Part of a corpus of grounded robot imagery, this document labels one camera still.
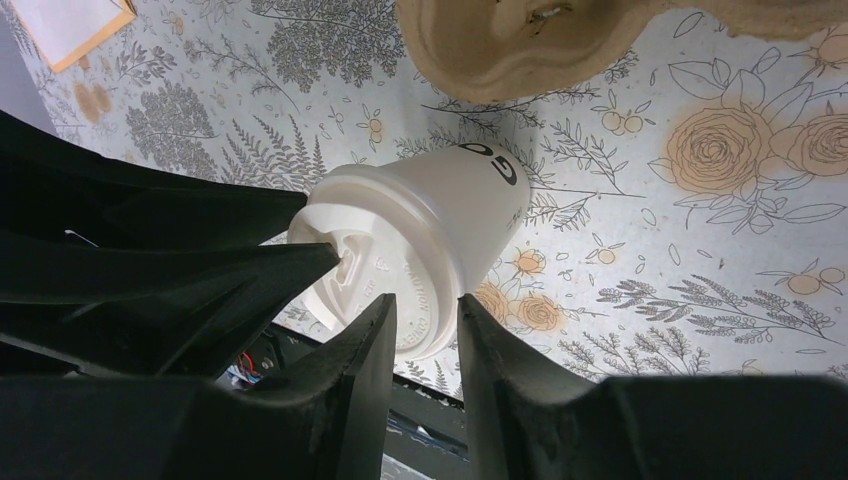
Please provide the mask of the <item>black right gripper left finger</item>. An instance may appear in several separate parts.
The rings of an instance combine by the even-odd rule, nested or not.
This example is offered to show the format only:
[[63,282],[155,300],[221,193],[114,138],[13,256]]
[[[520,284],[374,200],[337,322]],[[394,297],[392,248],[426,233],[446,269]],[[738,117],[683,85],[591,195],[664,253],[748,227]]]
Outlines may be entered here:
[[5,479],[376,479],[396,298],[249,391],[189,377],[1,383]]

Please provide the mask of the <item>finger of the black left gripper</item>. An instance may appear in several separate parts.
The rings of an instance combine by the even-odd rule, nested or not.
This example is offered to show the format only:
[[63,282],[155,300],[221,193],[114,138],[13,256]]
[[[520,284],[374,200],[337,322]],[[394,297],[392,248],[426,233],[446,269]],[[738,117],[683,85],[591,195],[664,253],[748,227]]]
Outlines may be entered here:
[[1,342],[92,376],[219,376],[338,263],[325,243],[118,250],[1,235]]
[[227,250],[286,231],[301,192],[217,183],[104,157],[1,115],[1,228],[99,247]]

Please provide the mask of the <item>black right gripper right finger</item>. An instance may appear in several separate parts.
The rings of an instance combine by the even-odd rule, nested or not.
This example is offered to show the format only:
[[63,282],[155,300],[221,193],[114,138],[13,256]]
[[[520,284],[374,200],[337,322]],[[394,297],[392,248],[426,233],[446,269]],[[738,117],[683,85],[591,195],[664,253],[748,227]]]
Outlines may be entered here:
[[825,376],[586,380],[458,302],[476,479],[843,479],[847,385]]

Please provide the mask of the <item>single white paper cup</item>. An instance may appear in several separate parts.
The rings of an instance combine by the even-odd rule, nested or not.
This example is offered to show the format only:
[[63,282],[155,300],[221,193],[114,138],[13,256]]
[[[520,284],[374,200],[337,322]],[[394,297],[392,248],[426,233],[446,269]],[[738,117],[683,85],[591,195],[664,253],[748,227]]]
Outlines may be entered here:
[[523,164],[500,146],[462,143],[378,170],[405,181],[435,214],[458,261],[464,293],[482,283],[529,208]]

